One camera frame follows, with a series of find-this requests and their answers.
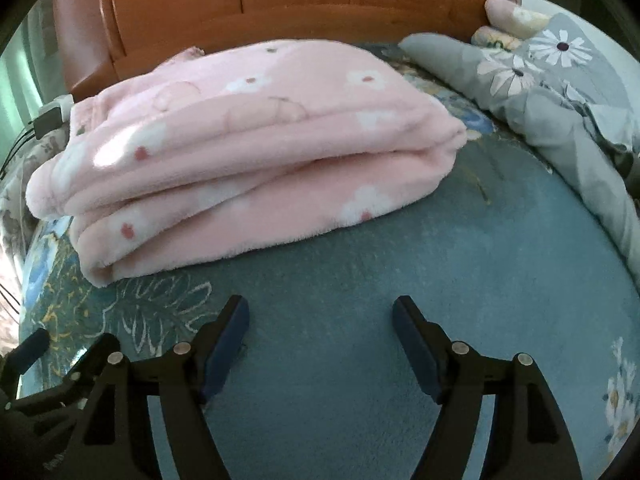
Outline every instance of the black cable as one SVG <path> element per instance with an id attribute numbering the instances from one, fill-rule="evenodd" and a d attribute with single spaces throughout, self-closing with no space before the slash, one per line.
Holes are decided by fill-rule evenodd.
<path id="1" fill-rule="evenodd" d="M 14 145 L 11 147 L 11 149 L 9 150 L 9 153 L 7 154 L 7 159 L 11 160 L 12 158 L 14 158 L 14 156 L 16 156 L 18 154 L 18 152 L 20 151 L 20 148 L 24 146 L 24 142 L 22 142 L 19 146 L 18 142 L 20 142 L 21 140 L 30 140 L 33 139 L 33 137 L 35 136 L 35 133 L 32 135 L 29 135 L 33 132 L 33 129 L 29 130 L 28 132 L 26 132 L 25 134 L 19 136 L 17 139 L 15 139 Z"/>
<path id="2" fill-rule="evenodd" d="M 2 292 L 2 290 L 0 290 L 0 296 L 2 296 L 2 299 L 4 300 L 4 302 L 9 305 L 11 307 L 11 310 L 13 310 L 17 315 L 18 315 L 18 319 L 20 319 L 20 312 L 18 311 L 17 308 L 15 308 L 10 302 L 9 300 L 6 298 L 6 296 L 4 295 L 4 292 Z M 2 307 L 4 308 L 5 312 L 7 314 L 9 314 L 9 316 L 11 316 L 11 319 L 14 319 L 14 316 L 12 316 L 12 314 L 6 309 L 6 307 L 4 306 L 4 303 L 2 304 Z"/>
<path id="3" fill-rule="evenodd" d="M 2 304 L 2 310 L 4 310 L 7 313 L 7 315 L 11 318 L 11 321 L 13 321 L 14 323 L 20 323 L 19 318 L 15 319 L 14 314 L 4 305 L 4 303 Z"/>
<path id="4" fill-rule="evenodd" d="M 27 135 L 29 135 L 31 132 L 33 131 L 33 123 L 29 123 L 27 124 L 22 131 L 20 132 L 20 134 L 18 134 L 18 136 L 16 137 L 16 139 L 14 140 L 14 143 L 11 145 L 11 148 L 9 148 L 9 152 L 7 157 L 9 157 L 11 155 L 11 152 L 13 151 L 13 149 L 15 148 L 15 145 L 18 144 L 18 142 L 20 142 L 21 139 L 23 139 L 24 137 L 26 137 Z"/>
<path id="5" fill-rule="evenodd" d="M 7 158 L 4 161 L 4 164 L 2 165 L 2 168 L 0 169 L 0 178 L 4 178 L 4 172 L 6 171 L 6 168 L 9 166 L 9 163 L 11 162 L 12 158 L 14 158 L 15 155 L 18 154 L 18 152 L 20 151 L 20 149 L 30 140 L 33 140 L 35 138 L 35 134 L 30 135 L 29 137 L 27 137 L 26 139 L 24 139 L 24 141 L 16 148 L 15 152 L 13 154 L 10 154 L 9 156 L 7 156 Z"/>
<path id="6" fill-rule="evenodd" d="M 2 290 L 4 290 L 9 296 L 11 296 L 16 304 L 20 305 L 20 301 L 16 300 L 15 296 L 11 292 L 9 292 L 9 289 L 6 288 L 2 283 L 0 283 L 0 288 L 2 288 Z"/>

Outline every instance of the orange headboard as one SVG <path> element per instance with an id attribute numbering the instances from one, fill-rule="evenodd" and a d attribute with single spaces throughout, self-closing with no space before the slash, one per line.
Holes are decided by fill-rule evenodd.
<path id="1" fill-rule="evenodd" d="M 468 41 L 485 0 L 54 0 L 65 81 L 76 100 L 148 72 L 189 46 L 216 52 L 276 38 Z"/>

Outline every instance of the pink blanket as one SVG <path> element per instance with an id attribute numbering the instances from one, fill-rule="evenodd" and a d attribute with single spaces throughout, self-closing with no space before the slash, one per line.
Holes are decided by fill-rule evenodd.
<path id="1" fill-rule="evenodd" d="M 433 192 L 466 142 L 436 99 L 329 41 L 189 49 L 78 103 L 70 127 L 27 202 L 74 216 L 96 286 L 389 213 Z"/>

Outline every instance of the gray pillow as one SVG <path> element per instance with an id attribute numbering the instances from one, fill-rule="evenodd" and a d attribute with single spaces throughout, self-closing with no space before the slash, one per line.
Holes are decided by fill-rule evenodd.
<path id="1" fill-rule="evenodd" d="M 400 47 L 538 149 L 608 231 L 640 290 L 640 222 L 620 175 L 638 166 L 638 122 L 619 76 L 580 27 L 557 14 L 513 53 L 438 34 L 414 34 Z"/>

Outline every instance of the metal screw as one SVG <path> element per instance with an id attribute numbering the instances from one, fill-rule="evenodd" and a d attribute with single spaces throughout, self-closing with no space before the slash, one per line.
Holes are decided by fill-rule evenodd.
<path id="1" fill-rule="evenodd" d="M 122 352 L 112 352 L 109 354 L 109 357 L 107 357 L 107 362 L 110 365 L 119 365 L 120 362 L 122 362 L 124 355 L 122 355 Z"/>
<path id="2" fill-rule="evenodd" d="M 191 351 L 191 345 L 185 341 L 181 341 L 174 346 L 174 353 L 178 355 L 185 355 Z"/>
<path id="3" fill-rule="evenodd" d="M 469 346 L 462 341 L 456 341 L 451 345 L 451 349 L 458 355 L 465 355 L 469 353 Z"/>
<path id="4" fill-rule="evenodd" d="M 531 366 L 533 364 L 533 358 L 529 354 L 518 354 L 518 361 L 524 366 Z"/>

